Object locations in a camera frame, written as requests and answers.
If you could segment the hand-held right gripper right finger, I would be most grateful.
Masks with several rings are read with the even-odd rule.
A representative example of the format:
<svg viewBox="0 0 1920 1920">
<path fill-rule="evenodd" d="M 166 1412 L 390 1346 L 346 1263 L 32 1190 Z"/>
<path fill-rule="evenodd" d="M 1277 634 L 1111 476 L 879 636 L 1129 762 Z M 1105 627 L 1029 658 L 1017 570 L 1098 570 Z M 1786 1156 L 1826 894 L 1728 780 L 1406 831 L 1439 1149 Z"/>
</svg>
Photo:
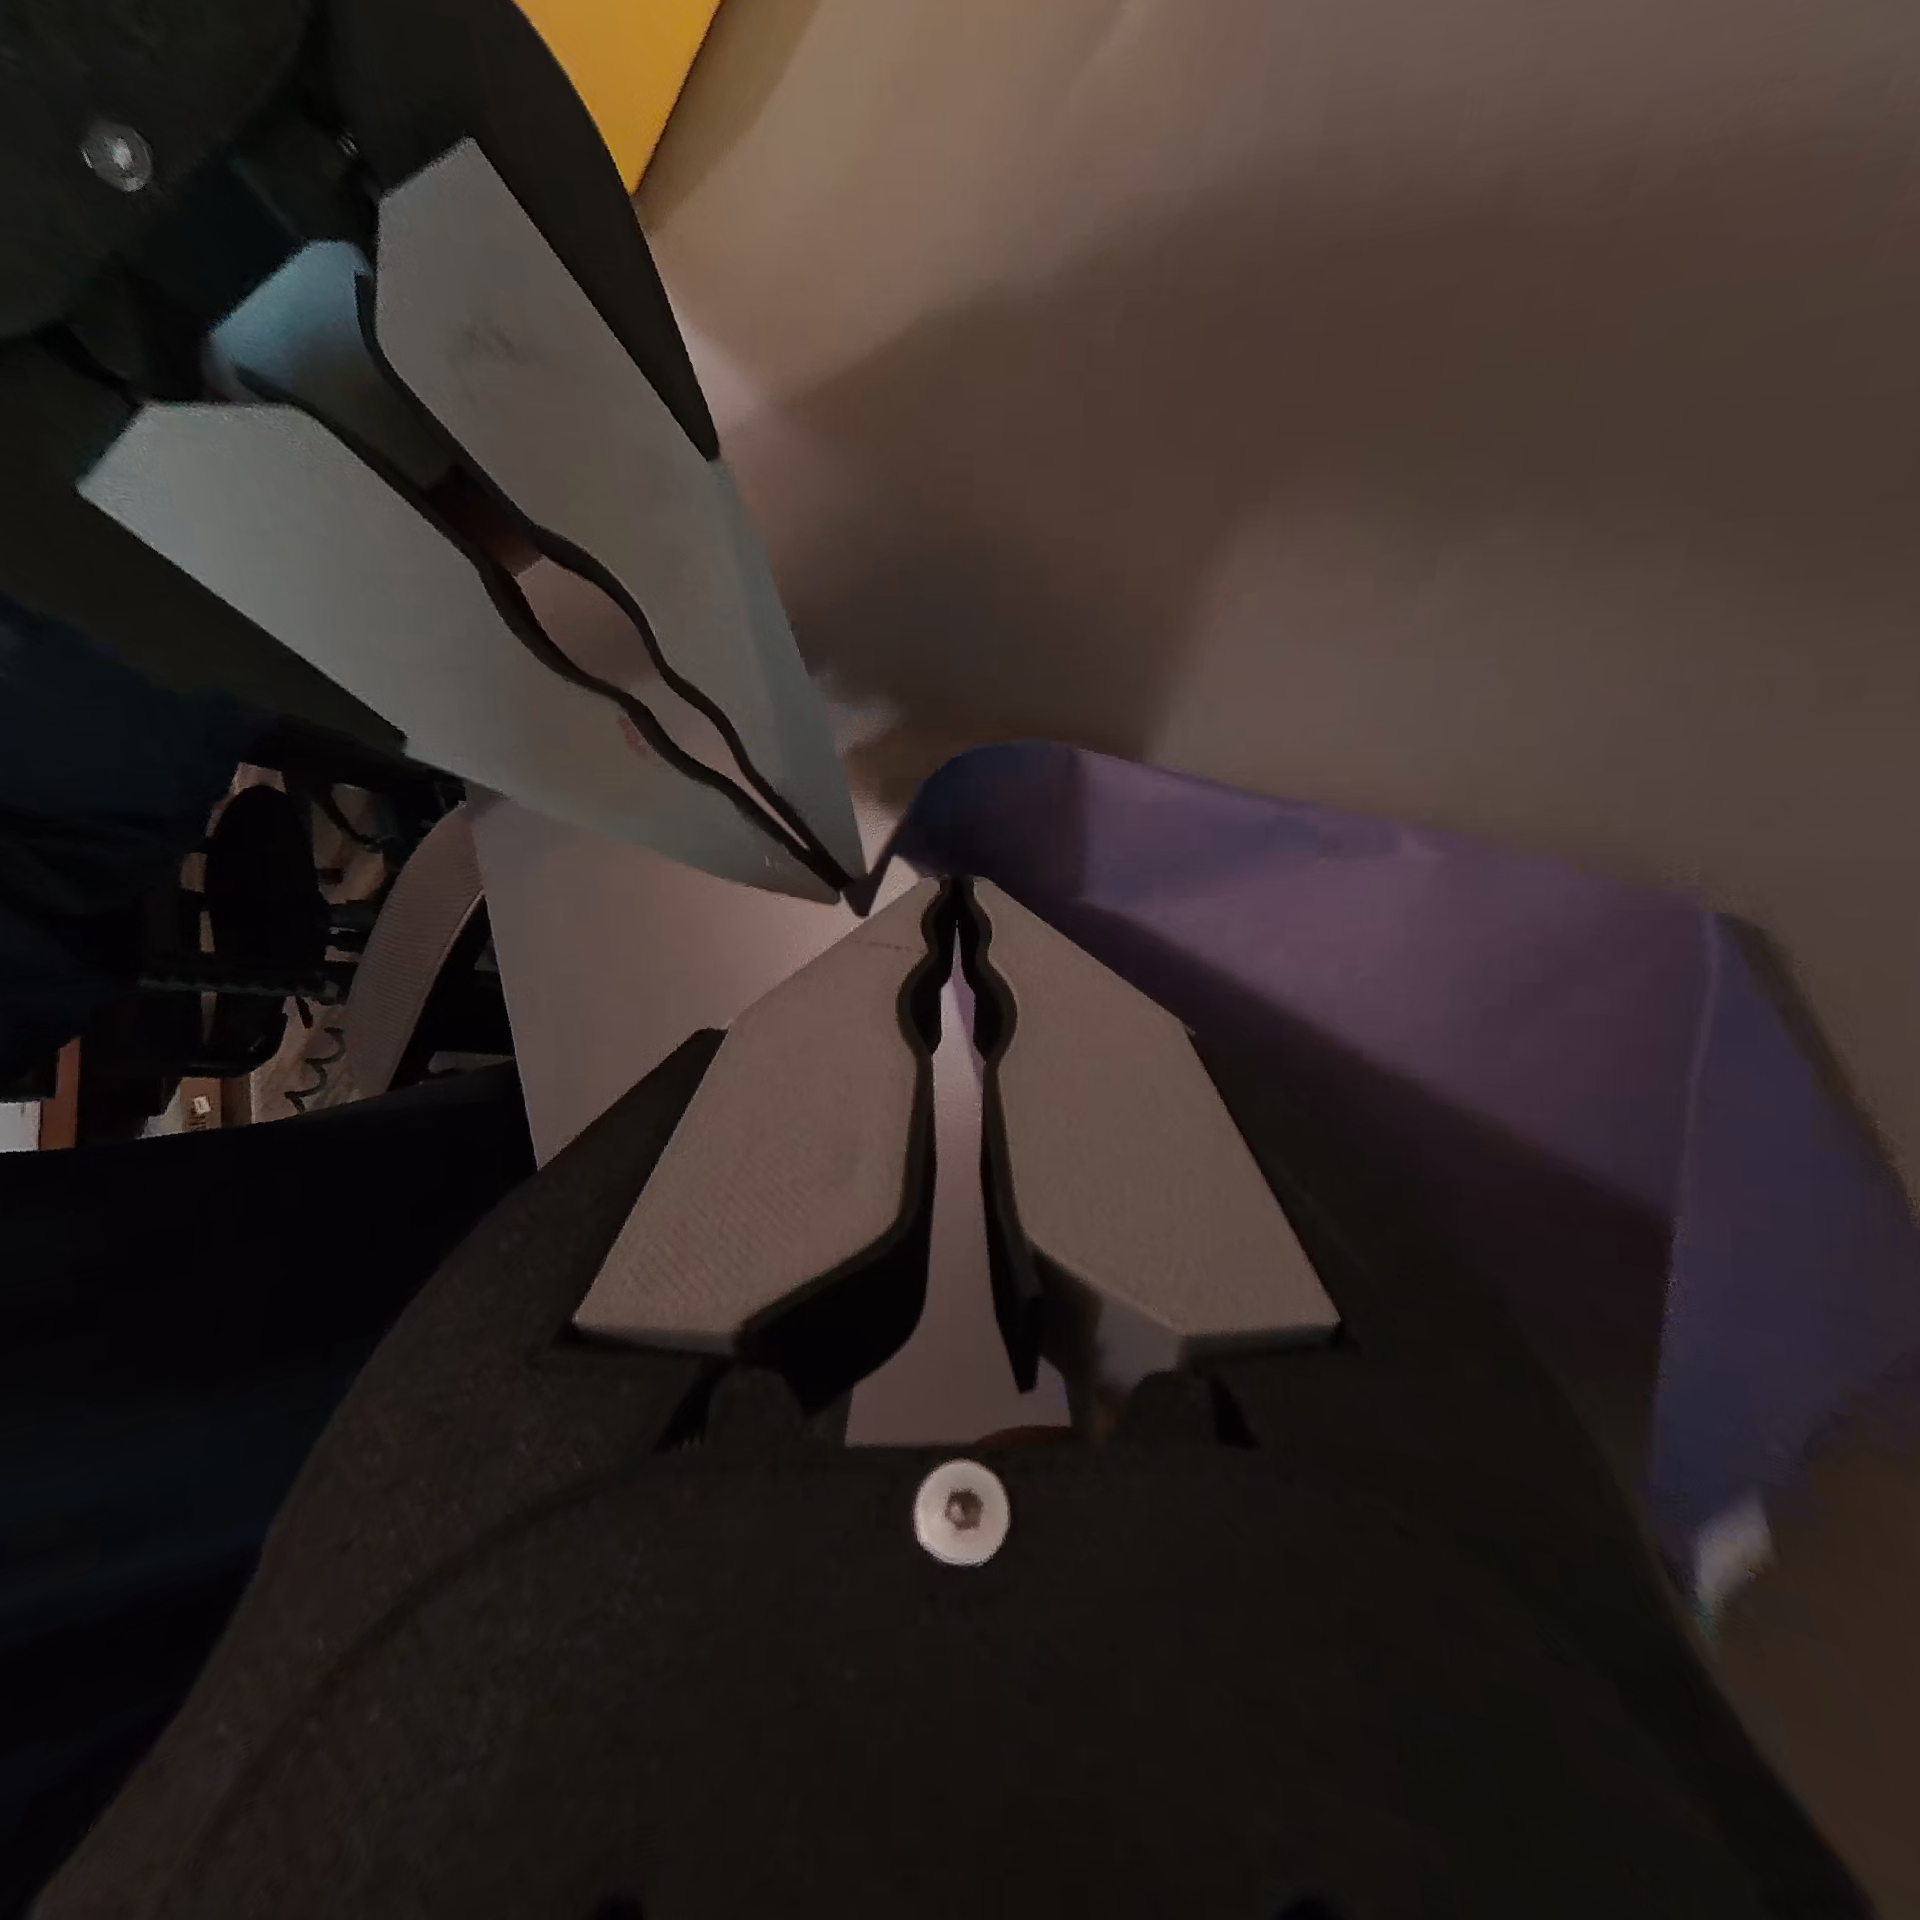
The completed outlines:
<svg viewBox="0 0 1920 1920">
<path fill-rule="evenodd" d="M 982 1199 L 1016 1380 L 1127 1397 L 1320 1346 L 1341 1309 L 1189 1026 L 990 880 L 957 894 Z"/>
</svg>

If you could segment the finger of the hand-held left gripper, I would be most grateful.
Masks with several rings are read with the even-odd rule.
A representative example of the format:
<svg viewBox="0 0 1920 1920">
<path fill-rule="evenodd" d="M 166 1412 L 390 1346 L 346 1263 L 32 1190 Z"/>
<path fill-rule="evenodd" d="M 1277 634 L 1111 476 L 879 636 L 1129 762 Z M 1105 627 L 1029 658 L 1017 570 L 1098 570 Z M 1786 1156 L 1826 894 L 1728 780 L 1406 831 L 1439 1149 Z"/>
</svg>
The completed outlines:
<svg viewBox="0 0 1920 1920">
<path fill-rule="evenodd" d="M 146 405 L 81 491 L 394 723 L 418 762 L 720 880 L 848 888 L 749 828 L 718 791 L 736 780 L 720 738 L 728 771 L 558 644 L 509 566 L 313 399 Z"/>
<path fill-rule="evenodd" d="M 377 206 L 370 347 L 535 550 L 621 606 L 728 746 L 749 828 L 823 885 L 866 877 L 823 693 L 728 464 L 699 452 L 485 148 Z"/>
</svg>

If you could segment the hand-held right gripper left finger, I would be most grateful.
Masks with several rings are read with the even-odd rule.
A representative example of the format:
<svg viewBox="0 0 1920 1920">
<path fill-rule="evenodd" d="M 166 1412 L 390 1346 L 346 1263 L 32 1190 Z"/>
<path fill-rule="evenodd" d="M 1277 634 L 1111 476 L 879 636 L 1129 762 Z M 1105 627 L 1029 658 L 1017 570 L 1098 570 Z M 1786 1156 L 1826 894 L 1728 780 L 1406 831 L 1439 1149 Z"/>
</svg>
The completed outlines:
<svg viewBox="0 0 1920 1920">
<path fill-rule="evenodd" d="M 953 892 L 922 880 L 712 1046 L 574 1328 L 777 1374 L 807 1411 L 915 1333 Z"/>
</svg>

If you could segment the purple paper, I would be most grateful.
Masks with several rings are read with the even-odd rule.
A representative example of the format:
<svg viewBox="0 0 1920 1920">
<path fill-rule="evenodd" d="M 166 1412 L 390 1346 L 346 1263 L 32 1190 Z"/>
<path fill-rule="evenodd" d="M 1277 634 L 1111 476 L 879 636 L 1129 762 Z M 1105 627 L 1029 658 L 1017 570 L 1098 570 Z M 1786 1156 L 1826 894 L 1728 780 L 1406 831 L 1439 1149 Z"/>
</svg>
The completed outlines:
<svg viewBox="0 0 1920 1920">
<path fill-rule="evenodd" d="M 485 799 L 479 838 L 535 1139 L 853 927 Z M 990 880 L 1304 1108 L 1583 1386 L 1649 1388 L 1654 1524 L 1702 1613 L 1769 1558 L 1769 1500 L 1915 1363 L 1915 1223 L 1704 907 L 1446 831 L 1103 754 L 970 752 L 888 855 Z M 953 919 L 952 971 L 962 968 Z"/>
</svg>

